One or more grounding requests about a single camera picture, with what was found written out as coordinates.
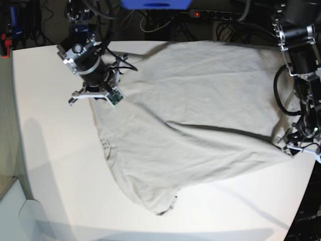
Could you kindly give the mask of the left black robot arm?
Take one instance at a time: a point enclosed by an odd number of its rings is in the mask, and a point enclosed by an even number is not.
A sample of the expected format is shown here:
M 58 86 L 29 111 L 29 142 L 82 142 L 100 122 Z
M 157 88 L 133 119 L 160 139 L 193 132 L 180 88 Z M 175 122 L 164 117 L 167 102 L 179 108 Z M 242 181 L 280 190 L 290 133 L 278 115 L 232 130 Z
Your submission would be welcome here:
M 273 92 L 280 110 L 298 117 L 285 132 L 282 148 L 290 155 L 306 152 L 320 162 L 320 53 L 314 24 L 320 15 L 320 1 L 286 1 L 275 8 L 271 23 L 285 64 L 277 71 Z M 278 80 L 284 71 L 294 80 L 293 91 L 300 109 L 289 111 L 280 100 Z

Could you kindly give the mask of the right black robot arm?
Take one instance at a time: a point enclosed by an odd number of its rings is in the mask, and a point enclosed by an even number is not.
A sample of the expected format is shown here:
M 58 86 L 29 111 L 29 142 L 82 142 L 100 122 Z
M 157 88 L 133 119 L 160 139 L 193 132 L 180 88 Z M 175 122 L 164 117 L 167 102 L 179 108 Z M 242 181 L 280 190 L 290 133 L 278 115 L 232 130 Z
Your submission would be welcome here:
M 111 20 L 113 13 L 103 13 L 97 1 L 68 1 L 66 17 L 69 22 L 68 37 L 58 46 L 58 56 L 73 74 L 80 76 L 82 87 L 72 93 L 68 103 L 73 105 L 80 99 L 102 99 L 115 106 L 125 98 L 119 89 L 121 68 L 131 69 L 128 55 L 116 55 L 112 63 L 105 63 L 102 56 L 108 52 L 112 37 L 112 26 L 98 43 L 101 19 Z

